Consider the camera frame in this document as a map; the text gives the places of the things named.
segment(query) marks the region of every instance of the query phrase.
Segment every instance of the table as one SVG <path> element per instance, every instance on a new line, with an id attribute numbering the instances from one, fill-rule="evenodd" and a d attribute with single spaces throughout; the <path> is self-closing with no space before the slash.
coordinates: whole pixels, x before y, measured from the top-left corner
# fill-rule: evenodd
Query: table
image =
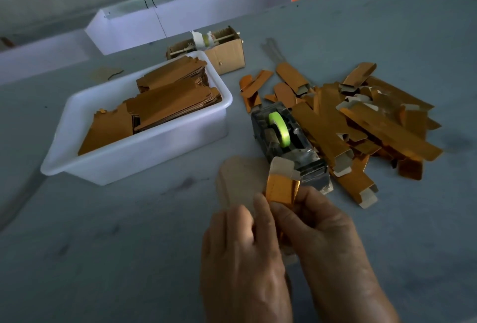
<path id="1" fill-rule="evenodd" d="M 426 164 L 422 181 L 372 160 L 366 171 L 380 189 L 376 205 L 362 210 L 339 187 L 330 198 L 354 218 L 404 322 L 476 316 L 477 0 L 301 0 L 202 31 L 226 24 L 241 32 L 247 63 L 223 76 L 234 96 L 229 135 L 105 187 L 38 173 L 67 97 L 95 83 L 87 78 L 94 69 L 146 68 L 187 35 L 0 88 L 1 206 L 34 193 L 0 234 L 2 320 L 203 321 L 199 252 L 218 209 L 218 166 L 232 155 L 261 156 L 239 79 L 273 68 L 260 48 L 266 37 L 314 84 L 376 62 L 377 77 L 436 106 L 430 116 L 443 127 L 428 140 L 445 153 Z M 295 320 L 315 322 L 299 265 L 289 274 Z"/>

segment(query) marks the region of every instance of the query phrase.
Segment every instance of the clear adhesive tape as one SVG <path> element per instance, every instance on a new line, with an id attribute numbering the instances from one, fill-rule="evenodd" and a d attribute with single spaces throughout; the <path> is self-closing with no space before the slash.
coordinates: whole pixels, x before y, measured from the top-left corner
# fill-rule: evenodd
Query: clear adhesive tape
<path id="1" fill-rule="evenodd" d="M 290 146 L 290 134 L 288 133 L 287 125 L 285 124 L 285 121 L 283 121 L 283 117 L 278 112 L 272 112 L 269 114 L 269 124 L 275 125 L 280 132 L 280 136 L 277 136 L 280 141 L 280 146 Z"/>

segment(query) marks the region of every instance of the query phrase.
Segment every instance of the brown cardboard box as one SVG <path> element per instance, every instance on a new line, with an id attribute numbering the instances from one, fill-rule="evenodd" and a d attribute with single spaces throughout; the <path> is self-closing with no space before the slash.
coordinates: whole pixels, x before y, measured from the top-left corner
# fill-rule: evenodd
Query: brown cardboard box
<path id="1" fill-rule="evenodd" d="M 218 74 L 224 74 L 236 69 L 245 67 L 245 57 L 243 55 L 242 40 L 239 35 L 230 26 L 225 29 L 221 29 L 216 32 L 212 32 L 212 35 L 218 39 L 225 36 L 230 36 L 224 40 L 219 41 L 219 45 L 214 48 L 204 51 L 210 60 L 212 66 Z M 188 39 L 183 42 L 179 42 L 167 49 L 165 53 L 166 58 L 172 59 L 184 55 L 186 53 L 195 51 L 195 48 L 188 47 L 194 45 L 193 39 Z M 181 53 L 174 54 L 174 52 L 184 50 Z"/>

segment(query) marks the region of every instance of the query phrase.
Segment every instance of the green tape roll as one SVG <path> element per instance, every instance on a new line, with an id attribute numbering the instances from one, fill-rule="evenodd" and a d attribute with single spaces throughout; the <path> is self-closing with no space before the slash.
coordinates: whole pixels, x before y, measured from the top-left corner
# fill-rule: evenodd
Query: green tape roll
<path id="1" fill-rule="evenodd" d="M 287 125 L 285 121 L 283 121 L 283 117 L 278 112 L 272 112 L 269 114 L 269 124 L 275 125 L 280 132 L 280 136 L 277 136 L 280 140 L 280 146 L 290 146 L 290 134 L 288 133 Z"/>

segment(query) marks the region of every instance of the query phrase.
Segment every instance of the white plastic tray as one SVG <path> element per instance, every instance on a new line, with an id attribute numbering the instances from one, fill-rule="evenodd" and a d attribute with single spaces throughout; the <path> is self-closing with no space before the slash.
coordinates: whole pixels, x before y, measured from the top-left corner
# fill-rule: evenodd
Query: white plastic tray
<path id="1" fill-rule="evenodd" d="M 225 137 L 226 108 L 232 95 L 204 52 L 188 55 L 207 62 L 209 84 L 217 87 L 221 102 L 78 156 L 94 113 L 100 108 L 115 109 L 136 96 L 136 79 L 170 61 L 77 92 L 66 102 L 41 172 L 55 175 L 64 171 L 106 185 Z"/>

